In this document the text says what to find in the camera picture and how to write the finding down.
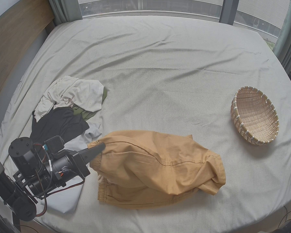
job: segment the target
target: mattress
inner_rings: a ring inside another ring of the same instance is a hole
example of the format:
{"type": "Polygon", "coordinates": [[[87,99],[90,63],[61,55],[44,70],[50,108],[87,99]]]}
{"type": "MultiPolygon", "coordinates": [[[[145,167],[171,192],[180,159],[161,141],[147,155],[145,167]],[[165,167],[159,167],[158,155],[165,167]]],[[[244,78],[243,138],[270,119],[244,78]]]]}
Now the mattress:
{"type": "Polygon", "coordinates": [[[226,185],[178,204],[128,210],[97,200],[91,170],[72,214],[37,218],[60,232],[229,232],[291,200],[291,82],[258,33],[190,18],[123,16],[61,24],[19,83],[0,130],[0,161],[12,175],[11,141],[31,133],[31,112],[56,79],[99,80],[108,90],[90,122],[106,135],[154,130],[188,135],[221,155],[226,185]],[[236,131],[230,106],[242,86],[263,91],[277,109],[278,137],[265,146],[236,131]]]}

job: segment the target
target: basket rim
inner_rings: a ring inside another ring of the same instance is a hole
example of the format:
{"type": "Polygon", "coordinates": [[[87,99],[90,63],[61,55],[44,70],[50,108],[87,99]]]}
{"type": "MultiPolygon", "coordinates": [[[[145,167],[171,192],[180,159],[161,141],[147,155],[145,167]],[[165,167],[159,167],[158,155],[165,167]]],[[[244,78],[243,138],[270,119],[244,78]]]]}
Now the basket rim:
{"type": "Polygon", "coordinates": [[[271,139],[270,141],[261,141],[259,140],[258,138],[256,138],[247,128],[246,126],[244,125],[243,121],[241,120],[241,116],[239,114],[239,111],[238,111],[238,108],[237,108],[237,94],[240,90],[243,90],[243,89],[252,89],[252,91],[254,91],[254,89],[256,89],[256,93],[261,95],[262,97],[265,98],[265,101],[269,101],[271,103],[271,109],[274,111],[276,111],[275,109],[275,106],[273,105],[273,103],[271,102],[271,100],[264,94],[264,92],[260,91],[258,88],[255,88],[253,86],[243,86],[241,88],[238,89],[238,91],[235,93],[235,96],[233,98],[233,101],[232,101],[232,104],[233,104],[233,111],[234,111],[234,114],[235,114],[235,117],[236,117],[236,120],[238,121],[239,123],[239,127],[241,127],[241,129],[245,132],[245,134],[250,138],[250,140],[255,140],[256,143],[259,143],[259,142],[263,142],[263,144],[266,144],[266,143],[270,143],[272,142],[278,135],[278,131],[279,131],[279,118],[278,118],[278,114],[277,114],[277,111],[276,111],[276,115],[275,115],[275,119],[277,120],[276,121],[276,124],[277,124],[277,131],[275,133],[275,136],[273,139],[271,139]]]}

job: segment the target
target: wicker basket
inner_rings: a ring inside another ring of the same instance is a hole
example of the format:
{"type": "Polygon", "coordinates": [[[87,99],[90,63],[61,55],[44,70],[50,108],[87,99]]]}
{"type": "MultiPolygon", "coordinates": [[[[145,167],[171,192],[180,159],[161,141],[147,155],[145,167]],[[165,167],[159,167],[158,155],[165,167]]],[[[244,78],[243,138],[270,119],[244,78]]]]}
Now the wicker basket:
{"type": "Polygon", "coordinates": [[[279,119],[276,109],[257,88],[241,87],[232,101],[231,114],[238,132],[248,142],[264,145],[277,137],[279,119]]]}

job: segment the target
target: window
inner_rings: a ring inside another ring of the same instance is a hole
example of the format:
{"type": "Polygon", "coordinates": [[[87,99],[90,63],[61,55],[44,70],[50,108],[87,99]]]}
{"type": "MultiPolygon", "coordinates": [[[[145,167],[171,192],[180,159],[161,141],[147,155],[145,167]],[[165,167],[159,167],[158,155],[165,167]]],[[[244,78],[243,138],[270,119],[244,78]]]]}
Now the window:
{"type": "Polygon", "coordinates": [[[78,0],[84,19],[116,15],[175,15],[219,21],[223,0],[78,0]]]}
{"type": "Polygon", "coordinates": [[[290,0],[239,0],[234,26],[257,31],[272,49],[290,0]]]}

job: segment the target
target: wooden headboard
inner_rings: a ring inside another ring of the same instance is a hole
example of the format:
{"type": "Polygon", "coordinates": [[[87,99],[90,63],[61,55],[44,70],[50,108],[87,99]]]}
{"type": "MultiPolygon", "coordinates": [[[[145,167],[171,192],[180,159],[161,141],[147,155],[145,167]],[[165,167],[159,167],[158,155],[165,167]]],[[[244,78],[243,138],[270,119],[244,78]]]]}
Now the wooden headboard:
{"type": "Polygon", "coordinates": [[[20,0],[0,16],[0,91],[54,14],[48,0],[20,0]]]}

